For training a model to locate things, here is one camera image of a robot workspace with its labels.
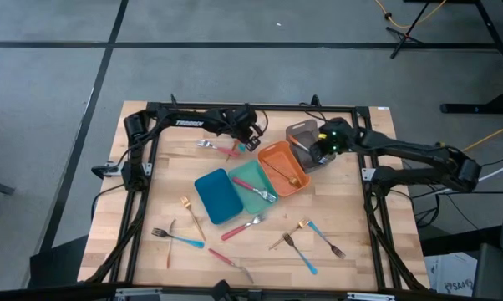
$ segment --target yellow cable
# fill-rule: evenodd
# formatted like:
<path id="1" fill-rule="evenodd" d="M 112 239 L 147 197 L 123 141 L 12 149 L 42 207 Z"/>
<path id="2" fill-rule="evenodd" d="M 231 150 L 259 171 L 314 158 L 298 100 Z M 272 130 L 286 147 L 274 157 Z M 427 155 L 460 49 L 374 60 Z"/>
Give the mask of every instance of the yellow cable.
<path id="1" fill-rule="evenodd" d="M 387 10 L 385 10 L 384 8 L 384 5 L 382 5 L 382 3 L 379 1 L 379 0 L 374 0 L 381 8 L 382 8 L 382 11 L 384 12 L 384 14 L 387 13 Z M 446 3 L 446 0 L 443 0 L 441 2 L 440 5 L 437 6 L 437 8 L 434 8 L 433 11 L 431 11 L 429 14 L 426 15 L 426 17 L 422 18 L 422 20 L 418 21 L 417 24 L 419 23 L 422 23 L 424 21 L 426 21 L 427 19 L 429 19 L 429 17 L 431 17 L 435 12 L 437 12 L 444 4 Z M 396 26 L 397 28 L 410 28 L 411 25 L 398 25 L 392 17 L 388 17 L 388 20 L 394 25 Z"/>
<path id="2" fill-rule="evenodd" d="M 491 135 L 488 135 L 486 138 L 484 138 L 484 139 L 482 139 L 482 140 L 480 140 L 480 141 L 478 141 L 478 142 L 476 142 L 476 143 L 474 143 L 472 145 L 469 145 L 469 146 L 465 147 L 462 151 L 468 151 L 468 150 L 472 149 L 473 147 L 477 146 L 478 144 L 480 144 L 480 143 L 482 143 L 482 142 L 484 142 L 484 141 L 486 141 L 486 140 L 488 140 L 488 139 L 490 139 L 490 138 L 492 138 L 492 137 L 494 137 L 496 135 L 499 135 L 502 132 L 503 132 L 503 129 L 500 129 L 500 130 L 496 131 L 495 133 L 493 133 Z"/>

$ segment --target wooden tabletop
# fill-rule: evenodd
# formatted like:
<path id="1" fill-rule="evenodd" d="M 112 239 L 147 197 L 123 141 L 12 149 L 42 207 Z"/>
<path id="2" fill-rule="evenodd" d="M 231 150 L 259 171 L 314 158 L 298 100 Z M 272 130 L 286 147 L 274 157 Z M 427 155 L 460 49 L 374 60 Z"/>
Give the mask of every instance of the wooden tabletop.
<path id="1" fill-rule="evenodd" d="M 110 159 L 117 161 L 126 150 L 127 138 L 123 118 L 145 109 L 146 102 L 124 103 Z M 388 108 L 371 107 L 373 129 L 389 137 L 395 137 L 393 121 Z M 289 125 L 308 120 L 303 112 L 267 111 L 269 126 L 261 137 L 260 148 L 285 140 Z M 351 121 L 349 114 L 325 113 L 327 118 L 341 116 Z M 264 124 L 259 114 L 259 123 Z M 368 224 L 363 209 L 363 193 L 355 154 L 342 154 L 321 170 L 311 173 L 311 184 L 298 194 L 285 197 L 267 210 L 267 219 L 249 227 L 244 232 L 223 242 L 221 234 L 240 226 L 252 218 L 246 210 L 221 225 L 211 223 L 205 207 L 194 187 L 194 181 L 211 171 L 226 171 L 257 158 L 258 150 L 247 152 L 236 159 L 226 161 L 226 156 L 210 149 L 196 146 L 196 140 L 208 139 L 220 146 L 232 146 L 229 136 L 215 137 L 202 129 L 166 129 L 160 135 L 155 170 L 151 182 L 150 197 L 142 229 L 139 256 L 135 270 L 135 284 L 153 286 L 213 287 L 225 279 L 235 288 L 278 288 L 311 290 L 364 290 L 377 289 L 374 276 Z M 147 158 L 149 145 L 146 147 Z M 381 165 L 401 168 L 399 158 L 383 156 Z M 101 190 L 122 183 L 120 177 L 105 178 Z M 406 187 L 396 190 L 408 193 Z M 99 198 L 89 240 L 79 271 L 79 280 L 91 276 L 105 260 L 116 244 L 127 192 L 120 188 Z M 153 227 L 167 229 L 175 218 L 172 233 L 176 236 L 201 240 L 190 213 L 183 207 L 181 196 L 188 196 L 192 211 L 206 235 L 206 247 L 198 249 L 174 241 L 170 253 L 170 268 L 166 268 L 169 240 L 152 236 Z M 424 258 L 417 227 L 409 200 L 390 193 L 387 197 L 394 246 L 409 270 L 425 286 L 429 287 Z M 305 227 L 292 237 L 297 247 L 317 268 L 312 275 L 297 253 L 286 243 L 271 251 L 272 245 L 282 233 L 295 227 L 303 217 L 309 217 L 328 239 L 346 253 L 345 259 L 336 258 L 328 245 Z M 246 267 L 255 284 L 244 273 L 215 258 L 207 251 L 213 248 L 229 257 L 237 265 Z M 125 250 L 119 279 L 124 279 L 129 250 Z M 389 263 L 381 251 L 386 284 L 391 287 Z"/>

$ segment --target orange tray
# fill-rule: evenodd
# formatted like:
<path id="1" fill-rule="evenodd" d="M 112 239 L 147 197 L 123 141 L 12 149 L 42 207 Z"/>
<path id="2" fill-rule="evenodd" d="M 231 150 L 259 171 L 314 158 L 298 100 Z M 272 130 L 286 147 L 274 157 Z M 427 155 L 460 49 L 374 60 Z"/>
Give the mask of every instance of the orange tray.
<path id="1" fill-rule="evenodd" d="M 266 172 L 268 179 L 274 186 L 274 190 L 279 196 L 290 196 L 296 191 L 303 189 L 311 182 L 311 177 L 303 172 L 302 167 L 291 152 L 291 147 L 286 141 L 279 141 L 267 146 L 258 154 L 259 163 Z M 279 172 L 271 168 L 267 163 L 282 171 L 285 175 L 296 177 L 301 187 L 292 186 L 288 179 Z"/>

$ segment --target pink handle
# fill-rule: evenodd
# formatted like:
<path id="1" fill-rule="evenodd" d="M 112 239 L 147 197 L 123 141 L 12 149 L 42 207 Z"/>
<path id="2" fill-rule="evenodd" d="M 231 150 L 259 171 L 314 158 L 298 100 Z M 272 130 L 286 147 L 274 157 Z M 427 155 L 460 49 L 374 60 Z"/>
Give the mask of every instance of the pink handle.
<path id="1" fill-rule="evenodd" d="M 248 183 L 244 182 L 244 180 L 239 179 L 239 178 L 237 178 L 236 176 L 233 176 L 233 181 L 234 181 L 236 184 L 238 184 L 238 185 L 240 185 L 240 186 L 242 186 L 242 187 L 244 187 L 244 188 L 246 188 L 246 189 L 249 189 L 249 190 L 251 190 L 251 191 L 253 190 L 253 186 L 252 186 L 252 185 L 250 185 L 250 184 L 248 184 Z"/>
<path id="2" fill-rule="evenodd" d="M 221 240 L 226 241 L 229 238 L 234 237 L 237 233 L 242 232 L 242 230 L 244 230 L 244 229 L 246 229 L 246 225 L 242 225 L 242 226 L 240 226 L 238 228 L 235 228 L 235 229 L 229 231 L 228 233 L 222 235 L 221 236 Z"/>
<path id="3" fill-rule="evenodd" d="M 224 153 L 226 155 L 229 155 L 229 156 L 239 156 L 240 154 L 237 153 L 236 151 L 233 151 L 231 149 L 228 149 L 226 147 L 216 147 L 216 149 L 221 152 L 221 153 Z"/>
<path id="4" fill-rule="evenodd" d="M 209 252 L 211 252 L 214 256 L 218 257 L 224 263 L 227 263 L 229 265 L 235 265 L 229 258 L 227 258 L 224 255 L 218 253 L 217 251 L 211 249 L 210 247 L 209 247 Z"/>

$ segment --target gray plastic container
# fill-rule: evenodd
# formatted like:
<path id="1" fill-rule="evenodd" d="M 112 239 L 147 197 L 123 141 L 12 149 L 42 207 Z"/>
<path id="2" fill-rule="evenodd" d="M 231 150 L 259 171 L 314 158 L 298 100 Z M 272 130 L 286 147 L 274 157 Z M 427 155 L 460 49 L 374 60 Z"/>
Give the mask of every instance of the gray plastic container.
<path id="1" fill-rule="evenodd" d="M 312 161 L 311 156 L 304 150 L 302 150 L 297 145 L 294 145 L 289 136 L 294 137 L 298 142 L 303 144 L 303 146 L 309 148 L 313 143 L 318 140 L 318 125 L 316 120 L 305 120 L 302 122 L 298 122 L 295 125 L 290 125 L 285 130 L 285 135 L 288 143 L 291 145 L 291 152 L 300 163 L 303 171 L 305 173 L 309 173 L 315 171 L 319 168 L 326 166 L 329 162 L 335 159 L 335 154 L 328 155 L 326 158 L 328 161 L 326 163 L 320 164 Z"/>

